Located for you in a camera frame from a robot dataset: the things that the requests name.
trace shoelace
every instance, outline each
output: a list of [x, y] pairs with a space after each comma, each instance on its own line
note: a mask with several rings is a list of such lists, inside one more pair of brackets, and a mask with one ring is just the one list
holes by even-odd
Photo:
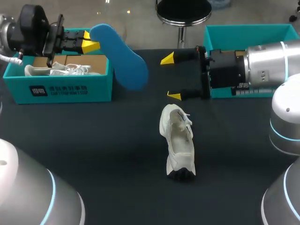
[[89, 71], [89, 68], [91, 66], [88, 65], [77, 65], [77, 64], [67, 64], [65, 67], [67, 67], [66, 70], [67, 73], [64, 73], [63, 70], [59, 70], [59, 69], [54, 69], [52, 70], [53, 72], [58, 72], [61, 75], [84, 75], [85, 73], [87, 73]]
[[66, 71], [68, 71], [68, 74], [65, 75], [84, 75], [84, 73], [87, 73], [90, 68], [90, 66], [88, 65], [77, 65], [77, 64], [67, 64], [66, 67], [70, 67], [70, 68], [66, 69]]
[[181, 123], [179, 125], [179, 128], [181, 129], [181, 131], [183, 131], [185, 128], [187, 128], [189, 125], [192, 125], [192, 121], [188, 118], [188, 116], [190, 116], [190, 114], [186, 114], [185, 112], [183, 113], [183, 123]]

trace logo on box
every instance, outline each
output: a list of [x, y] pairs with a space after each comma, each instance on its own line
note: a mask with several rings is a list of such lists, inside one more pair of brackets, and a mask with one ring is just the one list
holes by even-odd
[[44, 86], [29, 86], [29, 89], [34, 97], [48, 96], [47, 91]]

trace black stool seat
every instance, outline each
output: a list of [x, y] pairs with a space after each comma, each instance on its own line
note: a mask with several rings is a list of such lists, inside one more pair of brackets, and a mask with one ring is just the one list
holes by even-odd
[[174, 26], [193, 26], [210, 17], [211, 5], [207, 0], [162, 0], [157, 15]]

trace sneaker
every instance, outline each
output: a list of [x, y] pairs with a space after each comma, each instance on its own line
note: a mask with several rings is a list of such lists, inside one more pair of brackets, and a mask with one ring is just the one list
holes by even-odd
[[161, 114], [159, 132], [167, 139], [169, 156], [167, 176], [176, 180], [186, 180], [196, 176], [194, 164], [194, 144], [192, 121], [179, 106], [167, 105]]
[[54, 62], [52, 68], [27, 65], [25, 67], [25, 76], [99, 75], [98, 73], [89, 73], [89, 68], [90, 66], [77, 64], [68, 64], [65, 66], [58, 62]]

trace blue foam insole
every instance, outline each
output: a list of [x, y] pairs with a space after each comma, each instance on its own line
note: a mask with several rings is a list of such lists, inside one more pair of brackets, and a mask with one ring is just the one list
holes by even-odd
[[99, 24], [90, 30], [92, 41], [100, 43], [101, 51], [114, 68], [117, 81], [129, 90], [139, 90], [148, 81], [145, 61], [135, 54], [108, 24]]

